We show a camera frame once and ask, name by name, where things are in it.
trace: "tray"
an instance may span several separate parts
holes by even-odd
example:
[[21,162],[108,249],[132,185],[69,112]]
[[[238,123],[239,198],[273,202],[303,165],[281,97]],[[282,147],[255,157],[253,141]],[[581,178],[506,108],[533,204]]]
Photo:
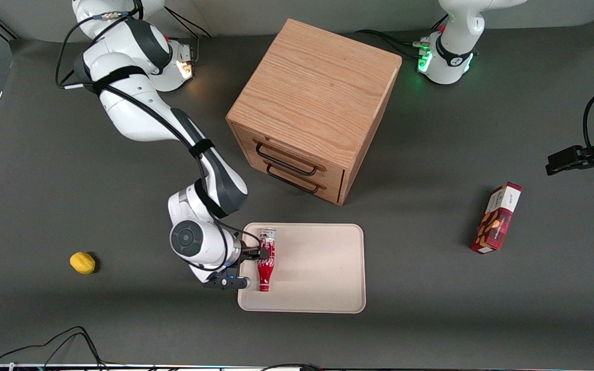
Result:
[[[274,271],[269,291],[258,291],[255,261],[245,261],[240,275],[252,284],[238,291],[238,305],[255,312],[356,314],[366,307],[364,233],[358,225],[250,223],[258,235],[276,229]],[[252,238],[244,241],[255,246]]]

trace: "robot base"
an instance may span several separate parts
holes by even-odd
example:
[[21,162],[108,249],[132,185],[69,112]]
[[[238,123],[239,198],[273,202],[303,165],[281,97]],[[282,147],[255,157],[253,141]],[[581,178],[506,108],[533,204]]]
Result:
[[[436,40],[441,35],[440,31],[436,31],[429,36],[421,38],[421,42],[435,45]],[[419,59],[417,71],[426,75],[432,82],[441,85],[453,84],[460,80],[460,77],[469,70],[469,63],[473,54],[471,54],[466,61],[461,60],[457,66],[449,66],[446,59],[439,54],[436,47],[430,47],[426,54]]]

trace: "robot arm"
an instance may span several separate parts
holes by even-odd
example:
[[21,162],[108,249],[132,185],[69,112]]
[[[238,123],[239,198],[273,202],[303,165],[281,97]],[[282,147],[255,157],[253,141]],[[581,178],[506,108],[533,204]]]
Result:
[[[151,10],[163,6],[163,0],[146,3]],[[133,0],[73,2],[78,19],[80,14],[88,17],[134,6]],[[98,39],[76,59],[76,75],[98,94],[124,136],[135,141],[179,140],[189,148],[200,163],[201,179],[169,198],[173,225],[169,242],[205,286],[244,289],[248,280],[236,276],[237,263],[240,258],[255,259],[260,254],[247,251],[217,219],[240,209],[248,194],[246,185],[191,118],[168,106],[156,90],[156,85],[176,89],[191,77],[191,70],[186,70],[186,66],[191,68],[189,49],[168,42],[146,21],[128,17],[111,26],[113,22],[90,21],[81,26],[86,35]]]
[[473,47],[485,30],[481,12],[491,9],[514,7],[526,0],[439,0],[448,14],[444,31],[434,31],[421,38],[426,43],[418,71],[438,84],[457,82],[469,69]]

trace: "red box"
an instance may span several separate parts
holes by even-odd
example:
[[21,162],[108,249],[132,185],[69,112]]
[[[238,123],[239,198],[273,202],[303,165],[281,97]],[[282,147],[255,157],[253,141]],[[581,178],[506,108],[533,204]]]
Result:
[[501,248],[520,194],[521,187],[514,183],[506,183],[493,190],[490,202],[485,209],[485,216],[471,245],[473,251],[478,254],[487,254]]

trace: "black metal handle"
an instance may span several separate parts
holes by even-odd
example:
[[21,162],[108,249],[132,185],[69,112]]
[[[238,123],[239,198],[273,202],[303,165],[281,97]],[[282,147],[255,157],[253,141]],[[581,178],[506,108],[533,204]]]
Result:
[[279,164],[279,165],[285,167],[286,169],[290,169],[291,171],[294,171],[297,174],[302,174],[303,176],[313,176],[313,174],[315,174],[316,171],[318,171],[318,167],[317,166],[314,166],[312,171],[305,172],[302,169],[299,169],[297,167],[294,167],[294,166],[292,166],[290,164],[287,164],[287,163],[279,160],[278,158],[274,158],[274,157],[271,157],[270,155],[267,155],[266,153],[262,153],[260,151],[260,147],[262,147],[262,143],[258,142],[258,145],[256,145],[256,153],[260,157],[262,157],[262,158],[264,158],[266,160],[270,160],[271,162],[275,162],[276,164]]
[[301,185],[299,185],[297,183],[293,183],[292,181],[290,181],[290,180],[288,180],[286,178],[283,178],[281,176],[278,176],[276,174],[273,174],[271,171],[269,171],[269,169],[271,169],[271,167],[272,167],[272,164],[267,164],[267,170],[266,170],[267,171],[267,175],[271,176],[272,178],[279,179],[283,183],[290,184],[291,186],[293,186],[295,188],[299,188],[300,190],[302,190],[302,191],[304,191],[306,193],[311,193],[311,194],[316,193],[320,189],[320,186],[318,184],[316,184],[316,188],[315,189],[309,190],[309,188],[305,188],[305,187],[302,187]]

